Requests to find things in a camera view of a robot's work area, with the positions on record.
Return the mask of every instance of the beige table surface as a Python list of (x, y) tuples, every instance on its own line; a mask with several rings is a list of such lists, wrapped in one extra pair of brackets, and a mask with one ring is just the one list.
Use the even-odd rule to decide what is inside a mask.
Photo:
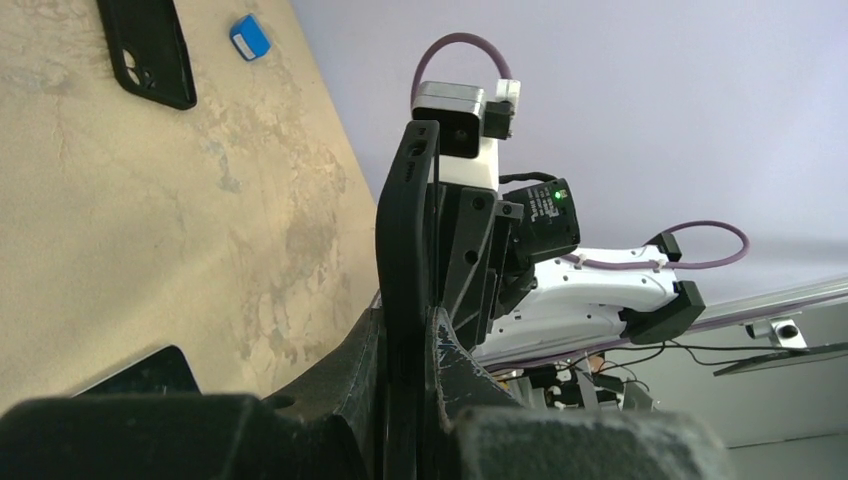
[[(169, 344), (267, 395), (376, 291), (374, 203), (286, 0), (177, 0), (197, 106), (113, 78), (95, 0), (0, 5), (0, 412)], [(227, 33), (272, 39), (247, 63)]]

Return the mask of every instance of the blue cube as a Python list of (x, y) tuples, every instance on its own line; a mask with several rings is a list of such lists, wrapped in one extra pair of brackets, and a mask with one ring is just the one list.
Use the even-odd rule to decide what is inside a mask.
[(230, 29), (230, 40), (248, 62), (265, 55), (271, 49), (271, 40), (262, 31), (252, 13), (233, 25)]

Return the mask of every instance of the cable clip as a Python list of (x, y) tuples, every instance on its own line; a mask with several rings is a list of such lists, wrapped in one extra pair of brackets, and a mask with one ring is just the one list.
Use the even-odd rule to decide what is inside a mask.
[(666, 265), (668, 265), (667, 258), (661, 258), (659, 260), (654, 261), (657, 263), (657, 266), (654, 267), (654, 273), (660, 273), (660, 270), (662, 270), (663, 268), (665, 268)]
[(577, 255), (577, 259), (578, 259), (577, 263), (574, 264), (574, 269), (575, 270), (583, 270), (583, 263), (585, 263), (586, 260), (588, 260), (588, 258), (586, 257), (586, 254), (581, 253), (580, 255)]

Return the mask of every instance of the white label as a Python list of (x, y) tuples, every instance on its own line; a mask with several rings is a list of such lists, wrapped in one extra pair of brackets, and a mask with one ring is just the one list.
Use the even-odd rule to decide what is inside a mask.
[(247, 46), (247, 42), (244, 41), (244, 37), (237, 33), (233, 36), (233, 42), (235, 42), (236, 47), (241, 51), (241, 54), (244, 55), (248, 60), (253, 60), (256, 58), (256, 54), (253, 53), (253, 50)]

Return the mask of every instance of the wall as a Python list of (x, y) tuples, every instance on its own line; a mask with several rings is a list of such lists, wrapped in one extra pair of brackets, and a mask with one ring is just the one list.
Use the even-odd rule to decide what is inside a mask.
[[(754, 240), (749, 258), (685, 274), (710, 303), (848, 272), (844, 0), (292, 3), (375, 194), (420, 55), (469, 31), (498, 45), (523, 84), (502, 169), (567, 177), (585, 246), (628, 248), (687, 220), (735, 223)], [(491, 89), (496, 72), (451, 46), (425, 79)], [(680, 234), (686, 259), (737, 248), (701, 230)]]
[[(848, 341), (848, 304), (809, 310), (795, 319), (808, 345)], [(749, 339), (738, 326), (678, 340), (708, 346), (768, 345)], [(703, 361), (722, 361), (760, 353), (696, 355)], [(608, 355), (610, 360), (626, 362), (646, 353)], [(696, 365), (680, 350), (667, 350), (654, 360), (632, 367), (638, 378), (651, 387), (660, 409), (686, 411), (700, 417), (729, 446), (848, 432), (848, 357), (713, 377), (712, 372), (719, 368)]]
[(730, 450), (745, 480), (842, 480), (848, 475), (848, 435), (807, 438)]

